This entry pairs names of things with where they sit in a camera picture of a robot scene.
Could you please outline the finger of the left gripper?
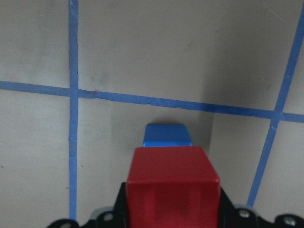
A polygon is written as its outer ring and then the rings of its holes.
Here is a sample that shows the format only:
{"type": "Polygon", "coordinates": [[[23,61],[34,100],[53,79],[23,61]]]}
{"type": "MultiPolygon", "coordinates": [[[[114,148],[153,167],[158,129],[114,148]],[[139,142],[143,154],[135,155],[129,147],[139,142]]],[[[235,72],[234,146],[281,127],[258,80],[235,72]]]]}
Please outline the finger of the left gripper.
{"type": "Polygon", "coordinates": [[[112,207],[96,209],[84,225],[72,219],[59,219],[48,228],[127,228],[126,183],[120,185],[115,203],[112,207]]]}
{"type": "Polygon", "coordinates": [[[246,207],[236,207],[220,189],[218,228],[302,228],[304,218],[295,214],[281,214],[273,222],[267,221],[246,207]]]}

